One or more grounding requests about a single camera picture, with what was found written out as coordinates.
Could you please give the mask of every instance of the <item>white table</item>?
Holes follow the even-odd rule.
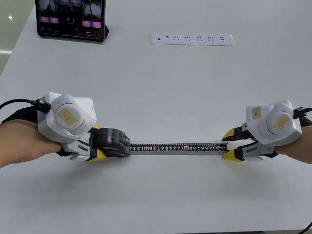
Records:
[[[250,104],[312,105],[312,1],[109,0],[104,44],[41,39],[35,11],[0,79],[0,102],[92,97],[100,126],[132,140],[210,141]],[[233,34],[234,47],[151,45],[151,32]],[[19,106],[1,111],[4,119]],[[1,233],[161,234],[301,229],[312,167],[279,156],[48,155],[0,170]]]

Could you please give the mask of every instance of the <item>floor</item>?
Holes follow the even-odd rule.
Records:
[[[35,0],[0,0],[0,75],[14,49]],[[295,234],[298,231],[266,232]]]

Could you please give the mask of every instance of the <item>tablet screen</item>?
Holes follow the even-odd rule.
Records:
[[[37,0],[38,33],[103,40],[104,0]]]

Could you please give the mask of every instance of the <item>white power strip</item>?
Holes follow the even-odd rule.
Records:
[[[232,35],[153,33],[151,44],[162,45],[227,45],[233,46]]]

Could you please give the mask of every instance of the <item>hand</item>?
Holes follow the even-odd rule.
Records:
[[[61,145],[43,137],[35,123],[17,119],[0,124],[0,168],[59,150]]]
[[[276,147],[278,154],[312,164],[312,126],[302,128],[302,136],[292,144]]]

